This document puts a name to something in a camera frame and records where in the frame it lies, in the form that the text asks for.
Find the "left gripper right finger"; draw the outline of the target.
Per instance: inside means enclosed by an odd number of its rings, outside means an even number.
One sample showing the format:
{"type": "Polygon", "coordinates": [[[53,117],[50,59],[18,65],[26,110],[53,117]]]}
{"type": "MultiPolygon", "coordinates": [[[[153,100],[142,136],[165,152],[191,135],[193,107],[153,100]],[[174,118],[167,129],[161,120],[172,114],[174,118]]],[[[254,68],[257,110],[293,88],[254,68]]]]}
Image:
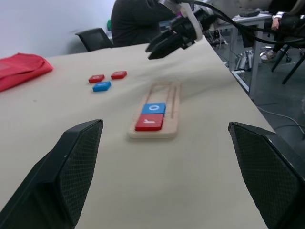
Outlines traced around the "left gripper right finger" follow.
{"type": "Polygon", "coordinates": [[[305,161],[276,133],[237,122],[228,131],[245,185],[269,229],[305,227],[305,161]]]}

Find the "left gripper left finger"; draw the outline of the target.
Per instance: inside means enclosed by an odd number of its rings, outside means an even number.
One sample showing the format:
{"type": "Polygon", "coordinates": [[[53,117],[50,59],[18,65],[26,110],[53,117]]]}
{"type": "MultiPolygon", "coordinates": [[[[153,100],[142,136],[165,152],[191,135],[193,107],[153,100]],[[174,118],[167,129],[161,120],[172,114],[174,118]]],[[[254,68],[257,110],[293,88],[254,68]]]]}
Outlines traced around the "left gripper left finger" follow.
{"type": "Polygon", "coordinates": [[[2,229],[73,229],[91,186],[101,119],[66,130],[27,174],[0,213],[2,229]]]}

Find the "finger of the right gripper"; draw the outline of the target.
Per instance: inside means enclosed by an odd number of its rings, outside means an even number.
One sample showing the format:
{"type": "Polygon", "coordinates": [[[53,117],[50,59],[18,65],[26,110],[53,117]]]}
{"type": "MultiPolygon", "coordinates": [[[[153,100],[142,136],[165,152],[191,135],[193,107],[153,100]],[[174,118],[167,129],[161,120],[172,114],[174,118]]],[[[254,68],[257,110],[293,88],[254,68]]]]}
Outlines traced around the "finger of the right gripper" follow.
{"type": "Polygon", "coordinates": [[[161,46],[165,48],[165,50],[180,48],[180,35],[172,32],[165,31],[154,37],[149,45],[147,46],[145,52],[152,52],[154,48],[160,48],[161,46]]]}
{"type": "Polygon", "coordinates": [[[165,39],[162,41],[153,40],[147,47],[149,52],[148,59],[156,60],[162,59],[178,49],[187,49],[191,46],[191,41],[184,39],[165,39]]]}

